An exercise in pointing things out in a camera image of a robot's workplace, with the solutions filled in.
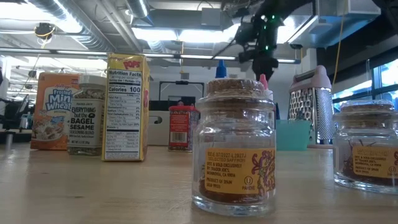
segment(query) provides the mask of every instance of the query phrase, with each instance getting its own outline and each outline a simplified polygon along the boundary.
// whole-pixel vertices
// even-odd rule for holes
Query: box grater
[[[289,93],[289,120],[311,122],[309,145],[329,144],[335,125],[331,84],[324,66],[294,76]]]

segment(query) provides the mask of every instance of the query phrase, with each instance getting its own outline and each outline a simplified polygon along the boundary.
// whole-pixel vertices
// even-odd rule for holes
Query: blue bottle cap
[[[224,65],[224,60],[219,60],[216,70],[216,78],[225,78],[225,77],[226,77],[226,67]]]

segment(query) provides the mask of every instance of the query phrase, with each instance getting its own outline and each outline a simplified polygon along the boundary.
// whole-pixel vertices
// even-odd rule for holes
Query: red container
[[[171,106],[169,151],[192,152],[199,112],[193,106]]]

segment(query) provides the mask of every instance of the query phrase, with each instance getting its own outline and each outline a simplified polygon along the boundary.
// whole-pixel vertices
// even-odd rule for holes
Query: glass
[[[221,215],[263,215],[274,209],[274,104],[257,81],[225,78],[207,89],[197,103],[193,203]]]
[[[398,59],[380,66],[382,87],[398,83]]]
[[[398,194],[398,113],[386,100],[350,101],[335,114],[335,182]]]

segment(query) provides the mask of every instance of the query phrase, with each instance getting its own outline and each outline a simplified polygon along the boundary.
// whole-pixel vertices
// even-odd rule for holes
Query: table surface
[[[0,219],[8,223],[394,223],[398,196],[333,182],[331,150],[278,152],[276,210],[234,218],[191,201],[191,154],[150,147],[144,162],[0,148]]]

